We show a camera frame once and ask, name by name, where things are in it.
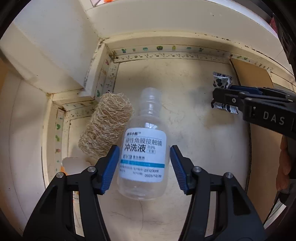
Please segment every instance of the loofah sponge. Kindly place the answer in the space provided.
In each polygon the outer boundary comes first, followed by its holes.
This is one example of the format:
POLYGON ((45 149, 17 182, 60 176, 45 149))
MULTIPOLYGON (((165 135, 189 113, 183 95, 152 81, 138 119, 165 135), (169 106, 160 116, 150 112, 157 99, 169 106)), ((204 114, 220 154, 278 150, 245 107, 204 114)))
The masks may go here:
POLYGON ((103 94, 79 139, 78 147, 93 158, 106 156, 122 136, 132 114, 132 105, 123 94, 103 94))

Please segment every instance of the plastic bottle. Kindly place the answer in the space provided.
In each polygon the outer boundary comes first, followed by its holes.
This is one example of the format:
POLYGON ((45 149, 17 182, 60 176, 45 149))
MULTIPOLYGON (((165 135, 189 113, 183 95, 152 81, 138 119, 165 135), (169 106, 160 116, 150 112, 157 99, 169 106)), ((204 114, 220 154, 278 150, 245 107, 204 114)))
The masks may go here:
POLYGON ((165 192, 170 146, 167 127, 159 118, 160 109, 160 91, 144 89, 138 115, 129 120, 120 149, 117 184, 126 197, 150 200, 165 192))

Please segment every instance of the metal bolt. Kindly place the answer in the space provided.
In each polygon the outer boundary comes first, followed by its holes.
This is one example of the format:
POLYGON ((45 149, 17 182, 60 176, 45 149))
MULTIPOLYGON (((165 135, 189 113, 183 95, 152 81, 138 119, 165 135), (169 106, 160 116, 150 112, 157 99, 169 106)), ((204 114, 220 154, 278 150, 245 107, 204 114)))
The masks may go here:
POLYGON ((202 169, 201 169, 201 167, 194 167, 194 168, 193 168, 193 171, 194 171, 194 172, 201 172, 202 169))
POLYGON ((88 172, 94 172, 96 168, 94 166, 91 166, 87 169, 88 172))
POLYGON ((62 178, 64 176, 64 173, 63 172, 58 172, 57 174, 56 174, 56 177, 57 178, 62 178))
POLYGON ((233 178, 233 174, 231 172, 225 173, 225 176, 229 179, 233 178))

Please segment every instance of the white label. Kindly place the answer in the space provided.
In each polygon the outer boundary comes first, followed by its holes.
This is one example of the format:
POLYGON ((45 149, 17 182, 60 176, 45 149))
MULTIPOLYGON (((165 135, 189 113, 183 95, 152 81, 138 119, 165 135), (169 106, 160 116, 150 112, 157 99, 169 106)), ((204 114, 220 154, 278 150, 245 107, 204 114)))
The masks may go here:
POLYGON ((119 175, 138 182, 161 182, 165 169, 166 134, 150 128, 127 129, 119 175))

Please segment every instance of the patterned wrapper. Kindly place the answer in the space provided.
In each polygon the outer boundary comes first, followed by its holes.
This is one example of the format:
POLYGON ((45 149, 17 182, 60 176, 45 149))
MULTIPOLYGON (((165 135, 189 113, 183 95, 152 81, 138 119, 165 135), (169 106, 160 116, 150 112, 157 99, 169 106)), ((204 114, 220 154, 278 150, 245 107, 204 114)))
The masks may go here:
MULTIPOLYGON (((232 86, 232 79, 233 79, 232 76, 221 74, 218 72, 213 72, 213 76, 214 76, 213 86, 215 88, 228 89, 232 86)), ((223 109, 233 114, 238 114, 238 107, 233 105, 218 103, 214 99, 211 102, 211 107, 216 109, 223 109)))

